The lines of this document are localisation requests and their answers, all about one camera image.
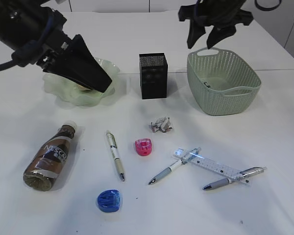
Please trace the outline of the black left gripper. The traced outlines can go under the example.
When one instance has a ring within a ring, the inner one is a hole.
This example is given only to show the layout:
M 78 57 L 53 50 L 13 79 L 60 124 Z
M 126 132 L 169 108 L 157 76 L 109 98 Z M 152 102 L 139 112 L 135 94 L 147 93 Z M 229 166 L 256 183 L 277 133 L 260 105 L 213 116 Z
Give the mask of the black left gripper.
M 12 12 L 11 67 L 36 64 L 44 72 L 67 78 L 87 89 L 105 92 L 112 83 L 81 35 L 71 40 L 59 12 Z

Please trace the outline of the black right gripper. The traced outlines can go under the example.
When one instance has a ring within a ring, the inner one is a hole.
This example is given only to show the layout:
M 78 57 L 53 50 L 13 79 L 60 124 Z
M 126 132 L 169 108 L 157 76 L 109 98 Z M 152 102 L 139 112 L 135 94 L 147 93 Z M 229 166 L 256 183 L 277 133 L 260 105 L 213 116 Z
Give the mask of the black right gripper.
M 190 20 L 188 48 L 192 48 L 206 33 L 207 26 L 213 26 L 206 41 L 207 48 L 212 48 L 233 36 L 236 24 L 249 25 L 254 18 L 251 12 L 241 9 L 244 3 L 244 0 L 198 0 L 196 4 L 181 6 L 178 11 L 179 20 Z

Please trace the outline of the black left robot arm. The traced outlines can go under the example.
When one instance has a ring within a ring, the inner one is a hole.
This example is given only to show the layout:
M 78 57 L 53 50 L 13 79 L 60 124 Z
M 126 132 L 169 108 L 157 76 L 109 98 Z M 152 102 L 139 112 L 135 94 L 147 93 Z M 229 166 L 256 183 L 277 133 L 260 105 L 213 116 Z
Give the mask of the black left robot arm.
M 112 79 L 92 56 L 83 37 L 70 38 L 66 18 L 44 0 L 0 0 L 0 41 L 13 49 L 0 71 L 36 64 L 87 89 L 105 92 Z

